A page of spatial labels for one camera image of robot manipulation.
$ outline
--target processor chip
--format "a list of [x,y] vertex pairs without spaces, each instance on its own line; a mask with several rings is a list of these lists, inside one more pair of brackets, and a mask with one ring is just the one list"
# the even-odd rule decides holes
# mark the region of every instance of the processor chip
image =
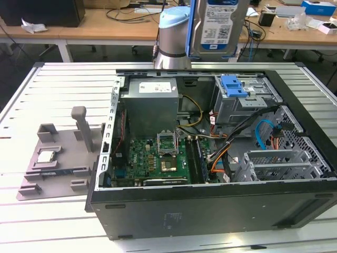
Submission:
[[162,157],[160,159],[161,172],[175,172],[177,171],[176,157]]

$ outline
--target blue box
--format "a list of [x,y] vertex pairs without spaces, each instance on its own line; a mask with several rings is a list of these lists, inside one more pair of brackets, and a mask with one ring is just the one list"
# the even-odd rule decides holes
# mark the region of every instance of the blue box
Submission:
[[307,15],[332,16],[336,10],[336,6],[328,2],[319,2],[314,4],[310,1],[303,1],[301,6],[306,7],[305,13]]

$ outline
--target green circuit board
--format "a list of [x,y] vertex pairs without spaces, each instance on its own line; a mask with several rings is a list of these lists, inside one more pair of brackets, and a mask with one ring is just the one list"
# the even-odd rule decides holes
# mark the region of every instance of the green circuit board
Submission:
[[[130,143],[129,165],[127,166],[126,178],[184,178],[190,182],[189,166],[187,164],[185,140],[178,140],[178,153],[176,154],[176,170],[165,171],[162,170],[163,157],[158,152],[158,145],[156,139],[151,140],[132,140]],[[200,145],[202,151],[207,156],[209,150],[209,143],[207,139],[201,139]],[[172,141],[169,139],[161,141],[161,149],[169,149],[172,147]]]

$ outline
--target cardboard box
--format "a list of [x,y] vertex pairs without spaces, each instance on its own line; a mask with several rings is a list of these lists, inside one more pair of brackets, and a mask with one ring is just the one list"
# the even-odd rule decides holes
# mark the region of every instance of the cardboard box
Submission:
[[322,33],[337,34],[337,26],[334,23],[325,22],[318,27]]
[[303,1],[301,6],[305,7],[307,15],[331,16],[336,10],[336,6],[328,2]]

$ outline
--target aluminum extrusion table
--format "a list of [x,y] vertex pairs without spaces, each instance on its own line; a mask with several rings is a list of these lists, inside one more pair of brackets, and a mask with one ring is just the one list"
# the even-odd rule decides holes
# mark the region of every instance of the aluminum extrusion table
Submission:
[[[71,109],[87,107],[87,121],[105,120],[115,69],[149,69],[151,63],[36,64],[0,114],[0,252],[238,252],[251,245],[272,252],[337,251],[337,206],[301,229],[109,241],[86,196],[16,200],[41,123],[74,129]],[[337,145],[337,100],[305,67],[294,63],[197,63],[204,69],[276,70]]]

